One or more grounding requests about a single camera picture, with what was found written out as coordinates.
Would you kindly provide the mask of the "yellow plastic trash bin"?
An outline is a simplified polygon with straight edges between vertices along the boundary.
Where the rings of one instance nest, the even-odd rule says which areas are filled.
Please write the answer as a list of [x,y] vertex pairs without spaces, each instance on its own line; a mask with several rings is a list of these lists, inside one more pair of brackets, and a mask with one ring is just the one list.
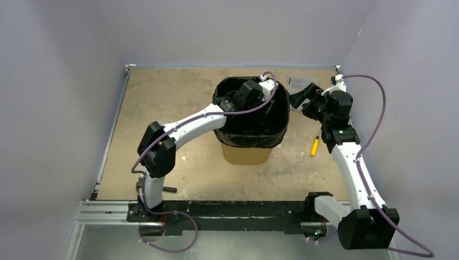
[[224,159],[233,165],[260,165],[270,156],[273,148],[242,148],[221,144]]

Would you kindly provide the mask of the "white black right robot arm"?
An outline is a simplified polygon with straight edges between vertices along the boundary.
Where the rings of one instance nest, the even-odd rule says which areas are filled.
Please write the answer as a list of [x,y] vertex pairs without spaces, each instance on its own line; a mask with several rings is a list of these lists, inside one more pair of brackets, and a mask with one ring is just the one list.
[[352,96],[336,86],[323,90],[312,83],[290,95],[293,108],[321,123],[321,138],[340,170],[350,202],[346,207],[329,192],[310,192],[303,212],[310,220],[328,220],[344,249],[387,249],[399,214],[387,207],[366,169],[360,139],[349,123],[352,104]]

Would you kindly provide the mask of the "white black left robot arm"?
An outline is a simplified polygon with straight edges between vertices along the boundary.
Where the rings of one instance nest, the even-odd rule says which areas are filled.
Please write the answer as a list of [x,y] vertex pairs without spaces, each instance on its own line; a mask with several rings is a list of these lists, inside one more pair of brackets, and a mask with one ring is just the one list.
[[258,80],[245,81],[239,89],[218,97],[203,110],[182,120],[165,125],[152,122],[137,148],[139,158],[132,167],[132,173],[138,172],[138,165],[143,167],[139,192],[143,204],[141,216],[149,222],[160,218],[163,184],[165,176],[175,167],[177,150],[207,132],[223,128],[230,116],[267,111],[277,89],[274,79],[261,76]]

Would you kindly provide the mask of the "black plastic trash bag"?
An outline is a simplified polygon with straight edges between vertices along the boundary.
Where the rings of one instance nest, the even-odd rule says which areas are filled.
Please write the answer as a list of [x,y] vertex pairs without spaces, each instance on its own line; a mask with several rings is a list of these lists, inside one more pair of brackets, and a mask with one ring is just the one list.
[[[256,76],[231,76],[223,79],[214,91],[212,102],[223,105],[225,112],[246,111],[264,101],[260,80]],[[215,129],[216,138],[223,144],[242,148],[273,148],[282,142],[286,133],[290,104],[285,87],[279,83],[273,100],[270,119],[259,124],[256,111],[243,115],[228,115],[224,127]]]

